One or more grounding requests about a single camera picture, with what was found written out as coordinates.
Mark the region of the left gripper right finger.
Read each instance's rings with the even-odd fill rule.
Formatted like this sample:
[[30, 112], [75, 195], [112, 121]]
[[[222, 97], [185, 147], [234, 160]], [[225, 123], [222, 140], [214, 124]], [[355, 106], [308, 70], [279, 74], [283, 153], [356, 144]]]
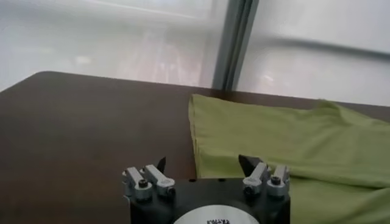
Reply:
[[289, 192], [289, 169], [277, 165], [272, 169], [264, 161], [251, 156], [238, 156], [239, 164], [244, 172], [243, 192], [247, 197], [260, 195], [263, 191], [271, 197], [285, 197]]

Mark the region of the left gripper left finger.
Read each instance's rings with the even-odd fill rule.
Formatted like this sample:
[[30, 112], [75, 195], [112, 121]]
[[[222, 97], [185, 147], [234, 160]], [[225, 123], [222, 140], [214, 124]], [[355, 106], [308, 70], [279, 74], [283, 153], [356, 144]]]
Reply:
[[157, 165], [149, 164], [138, 170], [128, 167], [122, 171], [122, 183], [125, 186], [124, 195], [136, 201], [150, 201], [153, 194], [163, 198], [175, 197], [176, 182], [165, 176], [166, 158], [163, 157]]

